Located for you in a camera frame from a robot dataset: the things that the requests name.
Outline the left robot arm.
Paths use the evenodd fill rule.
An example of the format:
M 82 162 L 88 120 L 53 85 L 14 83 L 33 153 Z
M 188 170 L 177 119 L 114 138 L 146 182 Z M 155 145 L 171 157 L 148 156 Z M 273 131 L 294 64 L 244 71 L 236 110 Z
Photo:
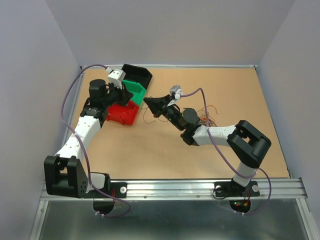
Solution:
M 103 179 L 94 187 L 90 172 L 85 171 L 82 159 L 96 133 L 105 123 L 109 108 L 118 104 L 126 106 L 133 97 L 120 80 L 95 79 L 89 83 L 89 97 L 84 103 L 75 128 L 71 129 L 63 147 L 44 160 L 46 192 L 53 196 L 83 198 L 94 190 L 100 197 L 111 193 L 111 184 Z

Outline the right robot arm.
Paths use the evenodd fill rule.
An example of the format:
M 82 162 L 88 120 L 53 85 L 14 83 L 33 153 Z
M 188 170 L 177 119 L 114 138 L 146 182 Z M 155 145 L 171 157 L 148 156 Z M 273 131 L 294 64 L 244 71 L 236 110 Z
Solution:
M 249 190 L 251 179 L 260 167 L 272 142 L 250 122 L 240 120 L 225 127 L 205 126 L 193 108 L 181 110 L 172 103 L 172 96 L 143 99 L 155 118 L 165 117 L 180 130 L 182 140 L 189 146 L 213 145 L 230 147 L 240 163 L 232 180 L 215 184 L 215 195 L 222 199 L 242 197 Z

